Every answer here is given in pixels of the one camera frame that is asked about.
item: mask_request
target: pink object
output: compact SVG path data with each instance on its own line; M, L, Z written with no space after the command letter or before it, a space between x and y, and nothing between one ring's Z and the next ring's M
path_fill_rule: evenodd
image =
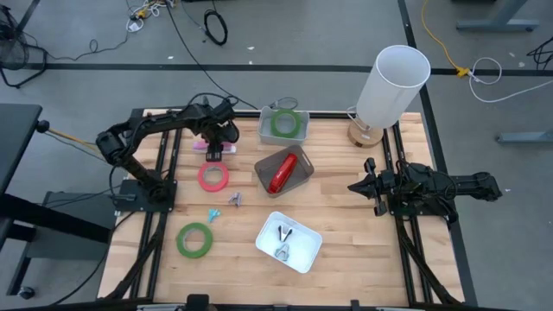
M223 178L216 184L208 183L205 180L205 173L211 169L218 169L221 173L223 173ZM198 171L198 182L200 183L200 186L208 192L218 192L222 188L226 187L228 179L228 169L226 169L225 164L221 162L205 162Z
M207 150L207 146L209 146L208 143L206 143L206 141L202 141L202 142L194 142L194 144L192 145L192 149L194 150L200 150L200 151L205 151ZM231 143L223 143L223 152L227 151L232 151L232 147L234 145L231 144Z

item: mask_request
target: green tape roll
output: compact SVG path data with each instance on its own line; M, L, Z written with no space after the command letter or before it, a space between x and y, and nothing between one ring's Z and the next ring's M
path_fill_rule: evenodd
M200 230L204 233L204 236L206 237L204 244L197 251L189 251L186 247L184 247L184 240L186 239L187 235L193 230ZM201 223L192 223L185 225L176 236L176 248L179 250L181 255L188 258L199 258L206 255L211 248L212 243L213 234L211 233L211 230L209 230L206 225Z
M294 123L296 123L296 126L294 126L294 129L290 133L282 133L277 128L277 120L282 115L291 116L294 119ZM273 136L282 137L282 138L294 138L300 132L301 125L302 125L302 120L300 120L300 115L297 112L291 109L279 109L270 119L270 132L273 134Z

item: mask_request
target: chair wheel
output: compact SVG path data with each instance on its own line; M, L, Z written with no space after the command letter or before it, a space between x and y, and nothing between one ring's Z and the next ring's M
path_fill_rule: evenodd
M35 290L27 286L21 286L21 288L17 292L17 295L24 300L28 300L35 296Z

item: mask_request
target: lamp shade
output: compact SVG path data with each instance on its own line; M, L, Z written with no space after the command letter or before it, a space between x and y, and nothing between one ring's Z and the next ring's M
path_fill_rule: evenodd
M359 96L357 117L371 127L392 126L429 76L429 60L417 49L402 45L383 49Z

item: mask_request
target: red object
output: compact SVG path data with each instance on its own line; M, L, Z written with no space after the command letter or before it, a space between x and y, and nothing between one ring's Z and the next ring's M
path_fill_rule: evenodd
M269 184L269 193L278 194L286 184L288 178L292 175L294 168L297 164L297 156L294 154L288 154L286 159L284 159L283 165L278 168L275 176L270 181Z
M219 169L223 173L223 178L216 184L208 183L204 180L204 174L210 168ZM198 171L198 182L204 190L208 192L218 192L228 184L228 169L226 169L226 166L221 162L205 162Z

